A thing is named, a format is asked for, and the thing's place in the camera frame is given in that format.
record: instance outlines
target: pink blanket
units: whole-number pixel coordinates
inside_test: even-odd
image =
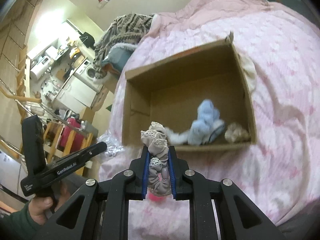
[[[122,72],[109,132],[121,140],[126,70],[225,38],[230,30],[238,51],[256,66],[258,143],[179,157],[206,178],[233,180],[279,225],[320,197],[320,32],[291,9],[266,0],[192,0],[176,13],[158,14]],[[105,161],[100,180],[128,168],[138,154],[128,149]],[[129,239],[188,239],[188,210],[188,202],[172,196],[130,202]]]

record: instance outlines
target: knitted blanket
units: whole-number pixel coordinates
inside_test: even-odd
[[[152,16],[130,13],[117,17],[104,33],[100,41],[95,43],[95,59],[93,67],[96,70],[95,78],[103,79],[107,70],[103,69],[102,61],[110,49],[118,43],[137,45],[151,27]]]

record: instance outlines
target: bed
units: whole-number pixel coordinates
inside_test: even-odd
[[[121,141],[124,72],[226,37],[255,63],[252,102],[258,143],[238,151],[179,154],[206,178],[233,180],[276,224],[320,197],[320,31],[303,16],[267,0],[191,0],[160,13],[124,67],[106,135]],[[140,149],[106,157],[100,180],[127,169]],[[188,201],[172,196],[129,206],[129,239],[189,239]]]

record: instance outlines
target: plastic bag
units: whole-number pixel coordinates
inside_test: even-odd
[[[100,154],[102,161],[106,158],[109,159],[109,157],[115,157],[119,152],[124,151],[122,144],[108,130],[98,138],[98,142],[107,144],[107,150]]]

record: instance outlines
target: metal bolt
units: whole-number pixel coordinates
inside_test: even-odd
[[[195,171],[194,171],[194,170],[186,170],[186,171],[185,171],[185,174],[186,174],[187,176],[193,176],[193,175],[195,174]]]
[[[89,187],[93,186],[94,184],[96,184],[96,181],[94,179],[87,179],[87,181],[85,182],[85,184]]]
[[[133,174],[133,171],[131,171],[131,170],[126,170],[123,172],[123,175],[127,176],[127,177],[130,177],[132,174]]]
[[[232,185],[232,180],[231,179],[224,179],[223,184],[226,186],[231,186]]]

